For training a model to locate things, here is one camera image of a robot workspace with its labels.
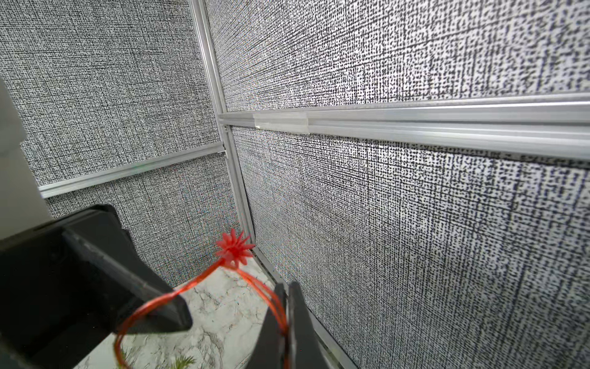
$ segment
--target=gray patterned wall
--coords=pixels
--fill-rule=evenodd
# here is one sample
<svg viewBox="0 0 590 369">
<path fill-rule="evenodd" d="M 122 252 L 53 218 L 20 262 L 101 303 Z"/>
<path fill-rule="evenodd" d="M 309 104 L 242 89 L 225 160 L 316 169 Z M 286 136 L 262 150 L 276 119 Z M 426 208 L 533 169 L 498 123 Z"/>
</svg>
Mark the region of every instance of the gray patterned wall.
<svg viewBox="0 0 590 369">
<path fill-rule="evenodd" d="M 206 0 L 230 111 L 590 89 L 590 2 Z"/>
<path fill-rule="evenodd" d="M 171 286 L 213 264 L 221 232 L 240 229 L 221 154 L 47 200 L 55 217 L 101 203 L 115 206 L 139 257 Z"/>
<path fill-rule="evenodd" d="M 40 185 L 219 141 L 188 0 L 2 0 L 0 77 Z"/>
<path fill-rule="evenodd" d="M 0 77 L 40 185 L 219 141 L 188 0 L 0 1 Z M 56 217 L 96 203 L 172 286 L 239 228 L 222 155 L 47 200 Z"/>
<path fill-rule="evenodd" d="M 588 163 L 233 129 L 258 247 L 362 369 L 588 368 Z"/>
</svg>

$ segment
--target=green plant leaf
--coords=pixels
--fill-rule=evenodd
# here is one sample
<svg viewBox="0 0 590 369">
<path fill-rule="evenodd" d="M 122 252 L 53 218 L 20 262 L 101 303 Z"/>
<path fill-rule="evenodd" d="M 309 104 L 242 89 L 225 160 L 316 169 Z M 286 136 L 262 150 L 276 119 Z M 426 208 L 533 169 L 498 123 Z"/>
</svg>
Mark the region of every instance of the green plant leaf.
<svg viewBox="0 0 590 369">
<path fill-rule="evenodd" d="M 195 364 L 196 360 L 192 356 L 181 355 L 174 360 L 174 363 L 170 365 L 169 369 L 187 369 L 190 365 Z"/>
<path fill-rule="evenodd" d="M 123 347 L 121 347 L 121 355 L 123 356 L 123 359 L 127 361 L 127 351 L 125 351 Z M 117 369 L 124 369 L 124 366 L 117 364 Z"/>
</svg>

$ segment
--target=red wire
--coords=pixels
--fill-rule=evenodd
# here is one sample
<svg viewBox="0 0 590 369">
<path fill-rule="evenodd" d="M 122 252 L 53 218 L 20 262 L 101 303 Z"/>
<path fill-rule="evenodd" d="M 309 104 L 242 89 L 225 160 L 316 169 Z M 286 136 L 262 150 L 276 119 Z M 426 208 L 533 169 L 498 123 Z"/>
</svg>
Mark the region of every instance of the red wire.
<svg viewBox="0 0 590 369">
<path fill-rule="evenodd" d="M 283 308 L 283 304 L 278 299 L 278 296 L 274 291 L 268 288 L 267 285 L 260 282 L 256 277 L 251 274 L 246 273 L 241 269 L 237 269 L 236 272 L 244 278 L 244 280 L 254 288 L 256 292 L 264 299 L 270 310 L 273 312 L 274 317 L 276 318 L 279 327 L 283 334 L 287 333 L 288 325 L 287 325 L 287 315 L 285 314 L 285 309 Z M 268 297 L 260 291 L 260 287 L 264 289 L 264 291 L 271 297 L 274 302 L 274 305 L 268 300 Z"/>
<path fill-rule="evenodd" d="M 282 314 L 279 313 L 280 308 L 279 308 L 279 310 L 277 310 L 277 306 L 274 305 L 271 302 L 271 300 L 268 298 L 268 296 L 265 295 L 264 292 L 262 292 L 260 290 L 260 288 L 254 282 L 254 280 L 257 280 L 255 277 L 249 275 L 246 272 L 243 272 L 240 269 L 236 270 L 236 272 L 238 272 L 242 276 L 242 278 L 244 278 L 246 283 L 248 283 L 250 286 L 252 286 L 252 288 L 254 288 L 254 290 L 256 292 L 258 292 L 260 297 L 262 297 L 262 299 L 266 302 L 266 304 L 268 305 L 268 308 L 270 309 L 270 311 L 272 311 L 275 319 L 277 320 L 277 323 L 278 323 L 279 328 L 281 329 L 281 332 L 283 333 L 283 335 L 285 335 L 287 333 L 287 317 L 285 316 L 284 310 L 281 312 Z M 271 291 L 271 297 L 272 297 L 273 301 L 278 301 L 278 296 L 272 291 Z"/>
<path fill-rule="evenodd" d="M 172 292 L 166 293 L 162 296 L 158 296 L 157 298 L 154 298 L 154 299 L 144 303 L 137 310 L 135 310 L 135 312 L 133 314 L 131 314 L 131 316 L 129 316 L 127 319 L 125 319 L 125 321 L 123 321 L 123 323 L 121 323 L 121 326 L 119 327 L 119 332 L 117 333 L 117 337 L 115 338 L 115 341 L 113 344 L 114 354 L 115 354 L 115 357 L 116 357 L 119 365 L 125 369 L 132 369 L 129 366 L 129 364 L 125 361 L 125 358 L 123 357 L 123 354 L 121 352 L 121 343 L 123 342 L 123 337 L 125 337 L 129 328 L 131 328 L 133 326 L 133 324 L 135 324 L 135 322 L 138 319 L 146 316 L 147 314 L 149 314 L 150 312 L 159 308 L 160 306 L 166 305 L 167 303 L 172 301 L 173 298 L 180 295 L 181 293 L 186 292 L 186 291 L 190 290 L 191 288 L 195 287 L 196 285 L 201 283 L 205 278 L 207 278 L 211 273 L 213 273 L 220 266 L 226 267 L 227 269 L 230 269 L 230 270 L 234 270 L 246 281 L 246 283 L 248 283 L 250 286 L 252 286 L 252 288 L 254 288 L 254 290 L 260 295 L 260 297 L 268 305 L 268 308 L 270 309 L 270 311 L 272 311 L 272 313 L 273 313 L 275 319 L 277 320 L 277 323 L 281 329 L 282 334 L 286 335 L 287 331 L 289 329 L 289 326 L 287 325 L 287 315 L 285 314 L 283 304 L 279 301 L 276 293 L 274 293 L 264 283 L 262 283 L 258 279 L 256 279 L 256 277 L 254 277 L 253 275 L 250 275 L 250 274 L 244 272 L 243 270 L 240 270 L 237 267 L 224 265 L 224 259 L 219 259 L 213 265 L 211 265 L 209 268 L 207 268 L 206 271 L 204 271 L 203 273 L 201 273 L 200 275 L 198 275 L 197 277 L 192 279 L 190 282 L 188 282 L 187 284 L 185 284 L 181 288 L 174 290 Z"/>
<path fill-rule="evenodd" d="M 133 324 L 141 317 L 146 316 L 154 309 L 159 308 L 160 306 L 166 305 L 173 298 L 180 295 L 182 292 L 190 290 L 194 286 L 198 285 L 201 281 L 207 278 L 211 273 L 215 271 L 218 267 L 223 264 L 223 259 L 217 260 L 213 265 L 207 268 L 206 271 L 202 272 L 200 275 L 192 279 L 190 282 L 182 286 L 180 289 L 166 293 L 165 295 L 158 296 L 140 306 L 131 316 L 129 316 L 119 327 L 119 332 L 117 333 L 117 337 L 114 340 L 113 349 L 114 355 L 117 358 L 117 362 L 119 365 L 125 369 L 132 369 L 129 364 L 123 358 L 123 354 L 121 353 L 121 343 L 123 342 L 123 337 L 127 334 L 129 328 L 133 326 Z"/>
</svg>

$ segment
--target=metal strip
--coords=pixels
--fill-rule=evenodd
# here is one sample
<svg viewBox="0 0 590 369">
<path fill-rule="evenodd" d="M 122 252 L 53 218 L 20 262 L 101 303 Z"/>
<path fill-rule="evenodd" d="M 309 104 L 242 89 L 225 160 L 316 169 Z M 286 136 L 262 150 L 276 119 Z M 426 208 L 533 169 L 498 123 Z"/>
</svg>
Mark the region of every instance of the metal strip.
<svg viewBox="0 0 590 369">
<path fill-rule="evenodd" d="M 227 108 L 225 106 L 225 99 L 221 81 L 219 79 L 219 72 L 217 70 L 215 50 L 211 40 L 211 32 L 209 30 L 209 21 L 207 19 L 205 2 L 203 0 L 192 0 L 191 8 L 193 18 L 195 20 L 196 34 L 199 39 L 199 48 L 201 49 L 203 65 L 205 67 L 207 85 L 209 87 L 209 91 L 211 92 L 213 110 L 218 121 L 219 137 L 226 148 L 225 162 L 230 175 L 230 183 L 232 193 L 234 195 L 235 208 L 238 213 L 238 220 L 242 230 L 246 234 L 249 234 L 252 241 L 255 242 L 254 226 L 250 216 L 250 208 L 248 206 L 248 199 L 242 180 L 242 172 L 240 170 L 238 154 L 235 149 L 233 134 L 231 133 L 229 126 L 224 126 L 219 122 L 219 116 L 226 112 Z"/>
<path fill-rule="evenodd" d="M 308 119 L 305 113 L 254 114 L 254 124 L 258 129 L 279 130 L 282 132 L 309 134 Z"/>
<path fill-rule="evenodd" d="M 235 112 L 221 122 L 254 127 L 267 116 L 280 126 L 277 116 L 301 114 L 310 133 L 590 159 L 589 93 Z"/>
<path fill-rule="evenodd" d="M 201 156 L 223 152 L 224 148 L 221 142 L 209 143 L 193 149 L 187 149 L 172 154 L 158 156 L 152 159 L 142 160 L 135 163 L 118 166 L 116 168 L 106 169 L 104 171 L 82 175 L 77 178 L 67 179 L 39 187 L 39 192 L 43 198 L 57 196 L 87 188 L 102 183 L 114 181 L 116 179 L 129 177 L 131 175 L 151 171 L 153 169 L 163 168 L 168 165 L 177 164 L 183 161 L 200 158 Z"/>
</svg>

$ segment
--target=black and white fabric panel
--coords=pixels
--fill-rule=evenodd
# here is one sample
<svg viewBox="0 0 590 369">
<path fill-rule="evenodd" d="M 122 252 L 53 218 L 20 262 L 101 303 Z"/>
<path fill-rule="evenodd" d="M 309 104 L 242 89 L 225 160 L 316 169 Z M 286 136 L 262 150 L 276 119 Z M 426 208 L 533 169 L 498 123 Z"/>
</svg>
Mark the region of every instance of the black and white fabric panel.
<svg viewBox="0 0 590 369">
<path fill-rule="evenodd" d="M 587 0 L 206 8 L 232 112 L 590 90 Z M 259 248 L 361 369 L 587 367 L 587 162 L 233 133 Z"/>
<path fill-rule="evenodd" d="M 0 77 L 39 185 L 219 142 L 188 0 L 0 1 Z M 56 217 L 95 203 L 172 286 L 239 228 L 219 154 L 47 199 Z"/>
</svg>

